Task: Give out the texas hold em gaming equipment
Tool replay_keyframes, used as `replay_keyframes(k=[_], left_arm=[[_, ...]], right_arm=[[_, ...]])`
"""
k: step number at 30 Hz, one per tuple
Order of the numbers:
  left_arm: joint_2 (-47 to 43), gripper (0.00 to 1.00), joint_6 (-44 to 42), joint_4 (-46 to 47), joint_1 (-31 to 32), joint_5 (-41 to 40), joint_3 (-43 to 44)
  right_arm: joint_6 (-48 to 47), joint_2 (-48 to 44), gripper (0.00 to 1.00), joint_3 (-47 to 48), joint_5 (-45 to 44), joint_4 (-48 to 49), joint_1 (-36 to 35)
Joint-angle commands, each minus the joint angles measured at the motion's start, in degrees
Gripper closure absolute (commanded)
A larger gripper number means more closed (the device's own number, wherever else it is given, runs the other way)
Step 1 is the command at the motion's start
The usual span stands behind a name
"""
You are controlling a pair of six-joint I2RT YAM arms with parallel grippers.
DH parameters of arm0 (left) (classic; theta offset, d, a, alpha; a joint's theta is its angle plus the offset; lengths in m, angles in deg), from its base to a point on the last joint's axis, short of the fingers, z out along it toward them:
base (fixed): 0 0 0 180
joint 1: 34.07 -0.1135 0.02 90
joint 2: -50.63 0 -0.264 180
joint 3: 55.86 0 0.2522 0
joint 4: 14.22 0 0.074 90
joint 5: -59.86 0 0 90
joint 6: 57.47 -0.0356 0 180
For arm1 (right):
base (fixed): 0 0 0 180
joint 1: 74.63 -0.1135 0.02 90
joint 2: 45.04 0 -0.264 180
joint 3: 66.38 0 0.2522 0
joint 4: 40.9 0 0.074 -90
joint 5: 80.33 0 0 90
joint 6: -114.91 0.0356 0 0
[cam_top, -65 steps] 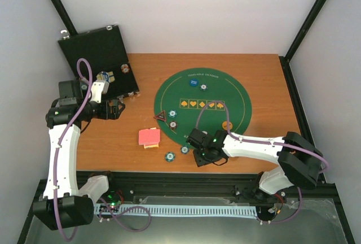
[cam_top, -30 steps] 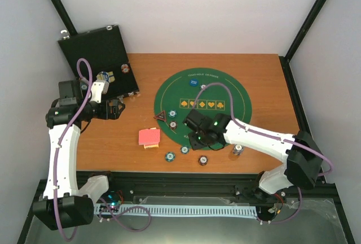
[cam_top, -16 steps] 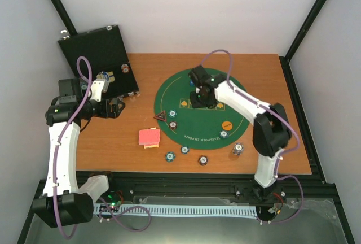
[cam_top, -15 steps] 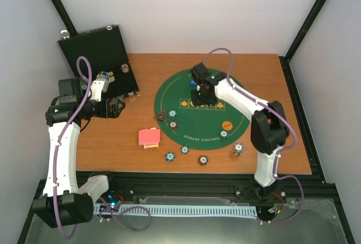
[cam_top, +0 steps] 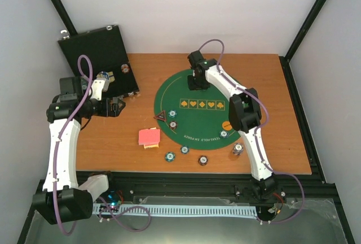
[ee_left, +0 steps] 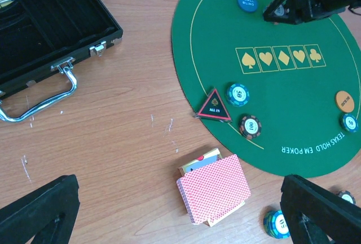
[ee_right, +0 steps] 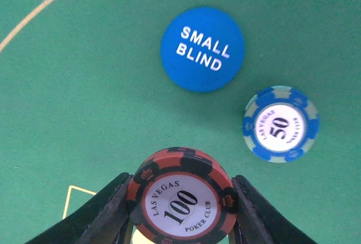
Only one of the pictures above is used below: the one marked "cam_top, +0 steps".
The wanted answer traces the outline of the brown poker chip stack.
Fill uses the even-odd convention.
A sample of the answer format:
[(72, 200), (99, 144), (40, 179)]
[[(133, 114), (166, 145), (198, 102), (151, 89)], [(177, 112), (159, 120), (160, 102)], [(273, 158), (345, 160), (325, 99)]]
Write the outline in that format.
[(198, 163), (201, 166), (207, 165), (208, 158), (206, 156), (200, 156), (199, 159), (198, 159)]

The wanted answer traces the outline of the grey poker chip stack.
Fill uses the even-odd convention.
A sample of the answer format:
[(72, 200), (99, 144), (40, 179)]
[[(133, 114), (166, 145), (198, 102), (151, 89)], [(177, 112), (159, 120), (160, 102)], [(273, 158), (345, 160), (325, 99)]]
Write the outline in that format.
[(232, 149), (232, 153), (236, 156), (240, 156), (244, 151), (244, 147), (242, 143), (236, 143), (234, 144), (234, 147)]

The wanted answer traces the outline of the orange big blind button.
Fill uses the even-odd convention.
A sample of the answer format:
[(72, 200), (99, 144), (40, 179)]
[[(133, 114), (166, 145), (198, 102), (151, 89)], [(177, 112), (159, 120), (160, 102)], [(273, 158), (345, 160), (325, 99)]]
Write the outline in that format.
[(222, 128), (226, 131), (230, 131), (232, 129), (232, 126), (229, 121), (224, 121), (222, 123)]

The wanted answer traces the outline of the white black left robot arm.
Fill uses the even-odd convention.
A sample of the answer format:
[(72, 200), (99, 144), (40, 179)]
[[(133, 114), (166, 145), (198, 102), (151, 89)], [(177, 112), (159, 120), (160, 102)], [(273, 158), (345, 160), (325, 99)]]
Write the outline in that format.
[(32, 205), (51, 225), (88, 219), (93, 203), (101, 196), (111, 200), (117, 185), (108, 173), (96, 173), (79, 185), (76, 176), (76, 150), (81, 120), (118, 117), (125, 108), (120, 98), (106, 98), (105, 78), (86, 81), (80, 77), (60, 79), (60, 94), (53, 98), (46, 116), (51, 136), (49, 165), (42, 190)]

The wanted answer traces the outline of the teal poker chip stack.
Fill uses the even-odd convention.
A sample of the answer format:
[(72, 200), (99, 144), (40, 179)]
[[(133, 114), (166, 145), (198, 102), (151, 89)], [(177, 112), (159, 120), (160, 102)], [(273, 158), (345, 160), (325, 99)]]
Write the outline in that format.
[(167, 152), (165, 154), (165, 160), (167, 162), (173, 162), (175, 160), (175, 153), (174, 152)]

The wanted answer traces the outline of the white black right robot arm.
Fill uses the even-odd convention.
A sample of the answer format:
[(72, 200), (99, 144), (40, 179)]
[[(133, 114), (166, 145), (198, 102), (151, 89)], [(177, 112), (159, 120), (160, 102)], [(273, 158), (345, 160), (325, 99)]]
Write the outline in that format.
[(189, 90), (206, 90), (215, 86), (228, 100), (228, 120), (243, 139), (251, 165), (253, 196), (265, 201), (274, 192), (276, 183), (261, 136), (261, 109), (257, 91), (246, 88), (228, 75), (215, 59), (207, 60), (200, 53), (188, 56), (193, 74)]

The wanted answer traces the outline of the red triangular dealer button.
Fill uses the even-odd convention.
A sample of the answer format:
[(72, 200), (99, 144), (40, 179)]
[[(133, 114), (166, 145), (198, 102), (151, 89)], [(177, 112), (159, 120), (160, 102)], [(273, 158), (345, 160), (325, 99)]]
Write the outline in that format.
[(160, 120), (160, 121), (167, 121), (165, 110), (159, 112), (153, 118), (156, 119), (156, 120)]

